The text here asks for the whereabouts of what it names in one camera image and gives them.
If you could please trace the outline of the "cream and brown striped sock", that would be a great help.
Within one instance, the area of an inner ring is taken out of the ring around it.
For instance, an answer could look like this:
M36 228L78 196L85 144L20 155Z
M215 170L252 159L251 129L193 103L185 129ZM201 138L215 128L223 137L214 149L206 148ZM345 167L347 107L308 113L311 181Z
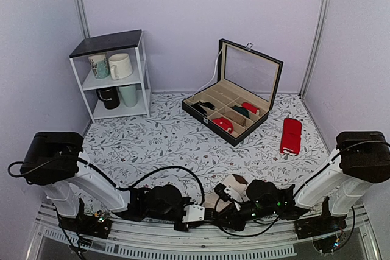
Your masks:
M243 202L248 182L240 175L231 174L219 182L206 196L203 206L205 208L214 208L221 212L231 203L238 206Z

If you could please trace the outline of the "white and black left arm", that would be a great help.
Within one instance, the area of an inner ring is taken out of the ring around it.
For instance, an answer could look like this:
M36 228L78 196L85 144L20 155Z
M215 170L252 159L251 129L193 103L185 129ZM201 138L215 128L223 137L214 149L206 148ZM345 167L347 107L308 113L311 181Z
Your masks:
M215 210L195 204L170 184L154 188L120 187L94 166L76 132L38 132L21 164L20 175L30 184L42 186L56 207L60 227L90 236L107 238L112 225L109 215L141 222L144 219L173 222L177 231L212 223ZM107 209L85 213L85 204L71 190L75 185Z

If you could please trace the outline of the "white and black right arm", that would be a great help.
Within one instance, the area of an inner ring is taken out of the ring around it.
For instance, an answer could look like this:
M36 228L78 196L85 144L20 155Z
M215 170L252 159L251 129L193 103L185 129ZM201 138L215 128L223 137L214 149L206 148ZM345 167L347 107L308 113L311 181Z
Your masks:
M373 185L389 180L389 143L379 131L341 132L329 157L300 186L279 189L253 180L247 201L215 211L219 228L242 231L247 222L275 215L308 233L344 229L349 209Z

